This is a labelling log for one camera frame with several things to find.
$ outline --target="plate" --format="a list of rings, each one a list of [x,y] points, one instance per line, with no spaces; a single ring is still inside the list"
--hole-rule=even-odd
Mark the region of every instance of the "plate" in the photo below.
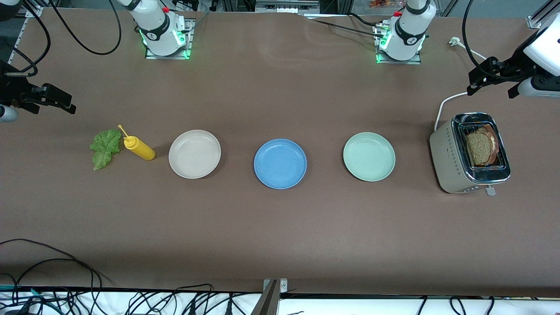
[[[216,137],[204,130],[183,133],[169,149],[169,165],[177,175],[197,179],[210,174],[222,156]]]
[[[395,168],[395,151],[392,145],[373,132],[352,136],[344,146],[343,156],[348,171],[367,182],[382,180]]]
[[[256,177],[266,186],[287,189],[295,186],[307,170],[307,158],[297,143],[274,139],[256,152],[253,163]]]

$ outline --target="yellow squeeze bottle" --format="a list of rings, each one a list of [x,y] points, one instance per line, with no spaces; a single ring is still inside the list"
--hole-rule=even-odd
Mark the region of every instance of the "yellow squeeze bottle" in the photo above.
[[[142,142],[142,140],[134,136],[129,136],[123,129],[123,126],[119,125],[119,128],[124,132],[124,135],[126,136],[124,138],[124,146],[128,150],[136,153],[136,155],[145,159],[146,161],[153,160],[153,158],[156,157],[156,152],[144,142]]]

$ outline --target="white plate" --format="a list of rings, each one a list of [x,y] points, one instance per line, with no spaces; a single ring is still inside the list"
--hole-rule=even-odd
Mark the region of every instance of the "white plate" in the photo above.
[[[169,165],[177,175],[196,179],[210,174],[222,156],[216,137],[204,130],[183,133],[169,149]]]

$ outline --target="brown table surface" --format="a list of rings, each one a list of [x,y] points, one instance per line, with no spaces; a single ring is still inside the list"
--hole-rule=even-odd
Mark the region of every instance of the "brown table surface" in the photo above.
[[[115,43],[112,12],[62,13],[89,47]],[[376,64],[367,35],[294,14],[210,13],[191,60],[145,60],[132,17],[119,16],[120,47],[96,56],[44,11],[53,45],[30,82],[69,92],[77,111],[20,111],[0,126],[0,239],[54,245],[115,287],[211,282],[259,291],[263,278],[281,277],[296,292],[560,296],[557,100],[510,100],[512,84],[503,84],[448,102],[444,121],[462,112],[494,117],[512,176],[496,197],[438,186],[428,137],[439,103],[465,90],[473,68],[465,50],[447,44],[460,19],[434,19],[422,65],[401,66]],[[367,30],[346,17],[329,21]],[[503,60],[531,31],[522,19],[473,18],[468,34],[473,49]],[[44,44],[30,21],[20,49],[35,59]],[[93,171],[89,144],[119,123],[157,158],[123,151]],[[217,169],[198,180],[174,174],[167,159],[191,129],[222,146]],[[345,142],[364,131],[395,149],[395,169],[381,182],[344,167]],[[304,179],[284,191],[253,172],[255,152],[273,138],[292,139],[307,155]],[[52,257],[4,245],[0,272]],[[83,269],[55,265],[22,285],[89,286]]]

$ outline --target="silver toaster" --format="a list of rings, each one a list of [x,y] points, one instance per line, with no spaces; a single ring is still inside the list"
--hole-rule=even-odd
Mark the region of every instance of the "silver toaster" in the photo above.
[[[496,134],[500,149],[496,161],[476,166],[467,152],[466,136],[478,128],[490,125]],[[465,113],[454,116],[430,136],[433,166],[441,188],[449,193],[469,193],[486,189],[489,196],[496,194],[493,185],[510,177],[506,150],[494,119],[486,113]]]

